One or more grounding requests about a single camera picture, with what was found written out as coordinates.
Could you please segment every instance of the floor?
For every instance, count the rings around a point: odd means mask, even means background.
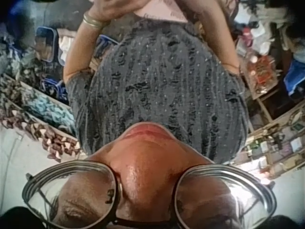
[[[21,193],[27,180],[25,175],[37,174],[56,165],[47,159],[41,143],[33,142],[23,132],[5,129],[0,125],[0,214],[14,206],[23,206]]]

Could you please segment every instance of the lips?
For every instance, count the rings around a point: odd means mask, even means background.
[[[173,139],[173,136],[165,129],[153,123],[141,123],[131,126],[124,134],[123,139],[138,135],[151,135],[159,138]]]

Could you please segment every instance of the pink paper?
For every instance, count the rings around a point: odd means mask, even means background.
[[[143,18],[187,22],[175,0],[151,0],[134,13]]]

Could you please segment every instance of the eyeglass frame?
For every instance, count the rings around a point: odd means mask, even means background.
[[[108,211],[108,213],[106,213],[105,216],[100,218],[98,221],[96,221],[86,227],[78,228],[78,229],[106,228],[106,226],[108,226],[110,223],[112,223],[113,225],[120,225],[120,226],[125,226],[125,227],[130,227],[130,228],[139,228],[139,229],[144,229],[144,228],[145,229],[155,229],[155,228],[188,229],[189,227],[187,225],[185,225],[184,221],[180,217],[179,210],[178,210],[175,199],[176,199],[177,189],[178,189],[179,184],[181,183],[181,181],[183,180],[183,178],[186,175],[190,174],[194,170],[197,170],[201,173],[206,172],[206,173],[204,173],[204,176],[210,176],[210,175],[215,175],[215,174],[218,174],[218,175],[226,174],[226,175],[229,175],[228,177],[238,178],[238,179],[240,179],[240,181],[244,182],[243,186],[245,184],[247,184],[247,187],[250,187],[253,191],[255,191],[255,193],[259,193],[260,198],[263,199],[264,208],[266,210],[268,209],[268,205],[269,205],[269,211],[267,211],[269,214],[266,218],[264,218],[264,220],[259,222],[259,225],[261,225],[264,221],[268,220],[274,214],[276,207],[277,207],[277,202],[276,202],[276,198],[275,198],[273,191],[270,190],[269,187],[266,187],[263,184],[261,184],[259,179],[257,179],[253,175],[251,175],[241,169],[235,168],[235,167],[231,167],[231,166],[227,166],[227,165],[209,164],[209,165],[196,165],[196,166],[186,169],[185,171],[183,171],[181,173],[181,175],[179,176],[179,178],[177,179],[177,182],[175,183],[175,185],[173,187],[172,200],[171,200],[171,204],[170,204],[170,208],[169,208],[169,210],[170,210],[170,219],[169,220],[159,221],[159,222],[138,222],[138,221],[130,221],[130,220],[126,220],[126,219],[121,219],[116,216],[116,211],[117,211],[118,205],[121,200],[121,196],[120,196],[121,190],[119,190],[120,184],[118,182],[117,177],[115,176],[114,170],[104,163],[89,161],[89,160],[77,160],[77,161],[69,161],[69,162],[65,162],[65,163],[61,163],[59,165],[49,167],[49,168],[39,172],[35,176],[32,176],[30,174],[26,175],[28,182],[26,183],[26,185],[24,186],[24,188],[22,190],[22,199],[25,202],[25,204],[27,205],[27,207],[29,208],[29,210],[37,218],[39,218],[43,223],[45,223],[47,226],[57,228],[57,229],[67,229],[67,227],[62,227],[60,225],[54,224],[54,223],[50,222],[49,220],[41,217],[37,213],[37,210],[35,210],[29,204],[30,199],[34,196],[34,194],[36,192],[38,192],[42,196],[43,200],[46,203],[48,203],[50,205],[50,207],[52,207],[50,202],[46,199],[45,195],[42,193],[41,187],[43,187],[43,185],[47,184],[48,182],[57,179],[58,178],[57,176],[63,175],[64,173],[66,174],[66,176],[68,176],[70,174],[81,172],[81,168],[84,171],[88,171],[90,169],[90,171],[95,170],[95,171],[99,171],[99,172],[100,172],[100,170],[98,170],[98,168],[107,169],[111,173],[111,176],[115,182],[115,192],[112,197],[112,199],[113,199],[112,206],[110,206],[110,210]],[[66,170],[69,170],[69,171],[56,173],[56,171],[59,169],[60,170],[64,169],[65,171]]]

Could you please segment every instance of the gold bangle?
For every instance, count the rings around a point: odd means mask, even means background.
[[[88,14],[88,11],[84,13],[84,18],[82,20],[84,23],[98,28],[98,29],[103,29],[104,27],[106,27],[107,25],[109,25],[110,21],[97,21],[94,18],[90,17]]]

